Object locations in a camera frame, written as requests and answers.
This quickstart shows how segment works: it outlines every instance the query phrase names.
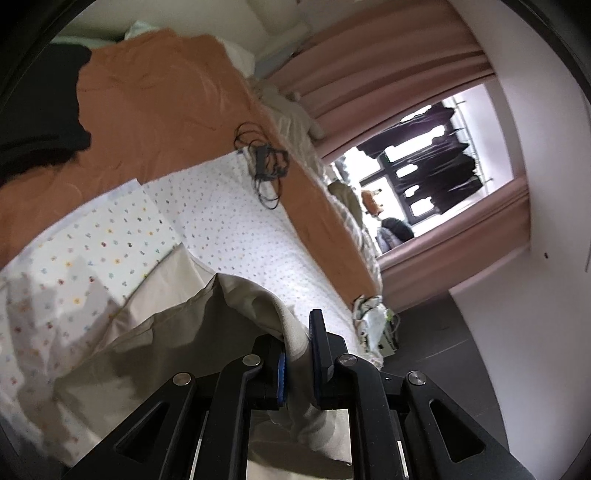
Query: white bed sheet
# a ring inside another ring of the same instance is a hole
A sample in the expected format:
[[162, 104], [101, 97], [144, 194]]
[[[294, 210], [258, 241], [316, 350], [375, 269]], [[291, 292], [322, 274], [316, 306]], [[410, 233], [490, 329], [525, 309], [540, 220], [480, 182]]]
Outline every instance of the white bed sheet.
[[[270, 184], [262, 188], [267, 197], [275, 195]], [[283, 206], [269, 210], [258, 200], [244, 154], [170, 174], [144, 190], [201, 262], [273, 292], [306, 327], [310, 310], [322, 309], [327, 330], [342, 336], [349, 352], [367, 357], [349, 307], [300, 241]]]

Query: clothes hanging outside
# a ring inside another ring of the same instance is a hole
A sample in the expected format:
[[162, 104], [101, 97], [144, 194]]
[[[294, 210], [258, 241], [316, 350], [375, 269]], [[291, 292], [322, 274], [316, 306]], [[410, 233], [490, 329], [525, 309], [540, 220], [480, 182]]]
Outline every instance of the clothes hanging outside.
[[[475, 174], [474, 158], [462, 153], [445, 161], [448, 157], [449, 151], [444, 151], [429, 158], [415, 172], [401, 178], [394, 186], [399, 198], [410, 207], [417, 201], [430, 197], [439, 213], [444, 213], [482, 188], [482, 182]], [[407, 197], [404, 192], [414, 186], [418, 188]]]
[[445, 125], [454, 114], [453, 108], [447, 108], [440, 103], [405, 122], [400, 122], [392, 128], [370, 138], [357, 146], [368, 157], [378, 158], [387, 147], [396, 147], [419, 135], [429, 133], [439, 125]]
[[446, 139], [443, 143], [437, 145], [432, 144], [413, 155], [409, 155], [407, 158], [403, 158], [402, 161], [395, 165], [397, 171], [410, 164], [418, 168], [403, 177], [397, 177], [394, 187], [395, 191], [397, 193], [403, 193], [408, 188], [423, 181], [432, 172], [439, 171], [441, 168], [448, 166], [467, 147], [467, 143], [458, 142], [454, 136], [453, 138]]

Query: polka dot bed sheet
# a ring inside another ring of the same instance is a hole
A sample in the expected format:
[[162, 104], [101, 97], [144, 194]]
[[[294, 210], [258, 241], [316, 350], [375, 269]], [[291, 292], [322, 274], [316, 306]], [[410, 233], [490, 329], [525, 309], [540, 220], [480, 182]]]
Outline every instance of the polka dot bed sheet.
[[94, 439], [52, 399], [179, 234], [135, 182], [42, 233], [0, 272], [0, 413], [71, 463]]
[[[272, 197], [272, 186], [262, 194]], [[259, 201], [242, 153], [130, 185], [75, 213], [0, 272], [0, 414], [67, 465], [98, 439], [53, 400], [54, 380], [92, 354], [127, 298], [180, 242], [212, 270], [273, 292], [306, 326], [310, 310], [321, 308], [349, 351], [369, 355], [284, 208]]]

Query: pink curtain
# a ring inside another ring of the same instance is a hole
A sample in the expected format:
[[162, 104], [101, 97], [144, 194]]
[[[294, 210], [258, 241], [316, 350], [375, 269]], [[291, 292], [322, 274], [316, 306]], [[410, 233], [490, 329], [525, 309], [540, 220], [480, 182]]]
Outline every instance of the pink curtain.
[[300, 92], [326, 138], [326, 163], [409, 112], [484, 82], [494, 73], [446, 0], [390, 0], [312, 37], [269, 80]]
[[384, 303], [401, 312], [449, 290], [529, 241], [530, 196], [523, 176], [379, 257]]

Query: orange blanket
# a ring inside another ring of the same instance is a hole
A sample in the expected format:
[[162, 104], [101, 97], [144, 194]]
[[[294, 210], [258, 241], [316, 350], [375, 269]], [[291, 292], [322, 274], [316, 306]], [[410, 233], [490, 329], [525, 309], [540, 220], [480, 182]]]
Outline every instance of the orange blanket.
[[[126, 181], [145, 183], [233, 150], [242, 122], [282, 140], [221, 44], [170, 30], [95, 50], [78, 82], [80, 122], [92, 146], [58, 167], [36, 168], [0, 189], [0, 265], [80, 205]], [[339, 215], [292, 162], [281, 203], [341, 298], [375, 287]]]

